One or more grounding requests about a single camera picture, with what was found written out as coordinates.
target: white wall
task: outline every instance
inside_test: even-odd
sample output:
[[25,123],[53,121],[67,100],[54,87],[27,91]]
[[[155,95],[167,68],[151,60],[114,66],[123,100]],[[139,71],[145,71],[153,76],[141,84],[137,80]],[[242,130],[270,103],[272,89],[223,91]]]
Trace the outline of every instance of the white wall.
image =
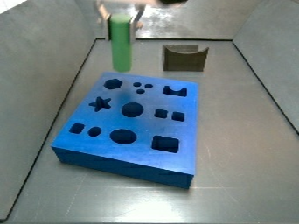
[[0,13],[13,9],[18,4],[27,0],[0,0]]

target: blue shape sorter block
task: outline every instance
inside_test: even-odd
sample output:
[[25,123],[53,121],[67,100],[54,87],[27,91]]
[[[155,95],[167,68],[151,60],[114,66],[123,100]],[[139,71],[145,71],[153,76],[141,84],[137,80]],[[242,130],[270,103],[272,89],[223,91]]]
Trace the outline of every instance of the blue shape sorter block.
[[63,163],[190,188],[199,85],[103,73],[53,142]]

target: green block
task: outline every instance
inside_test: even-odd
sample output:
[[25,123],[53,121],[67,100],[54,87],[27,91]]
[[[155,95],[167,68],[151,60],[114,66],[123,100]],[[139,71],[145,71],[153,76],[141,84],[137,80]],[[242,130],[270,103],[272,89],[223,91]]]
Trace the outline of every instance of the green block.
[[129,72],[133,66],[133,46],[130,43],[130,20],[125,14],[115,14],[110,19],[114,69]]

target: square hole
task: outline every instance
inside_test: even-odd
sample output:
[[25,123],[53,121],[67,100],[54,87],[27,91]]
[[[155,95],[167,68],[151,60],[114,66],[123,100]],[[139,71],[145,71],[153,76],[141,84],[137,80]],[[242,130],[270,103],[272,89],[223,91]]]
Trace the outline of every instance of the square hole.
[[159,118],[166,118],[166,117],[167,117],[167,113],[169,113],[167,110],[165,110],[165,109],[158,109],[158,110],[154,112],[154,116],[155,116],[155,117],[159,117]]
[[178,122],[183,122],[185,121],[185,113],[173,112],[173,119]]

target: rectangular hole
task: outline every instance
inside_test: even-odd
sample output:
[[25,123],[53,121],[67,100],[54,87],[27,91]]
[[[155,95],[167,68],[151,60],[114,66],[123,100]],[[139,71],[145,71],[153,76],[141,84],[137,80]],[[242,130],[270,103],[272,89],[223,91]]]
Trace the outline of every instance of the rectangular hole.
[[167,113],[169,113],[167,110],[165,110],[165,109],[158,109],[158,110],[154,112],[154,116],[155,116],[155,117],[159,117],[159,118],[166,118],[166,117],[167,117]]
[[153,149],[178,153],[179,139],[167,136],[154,136]]

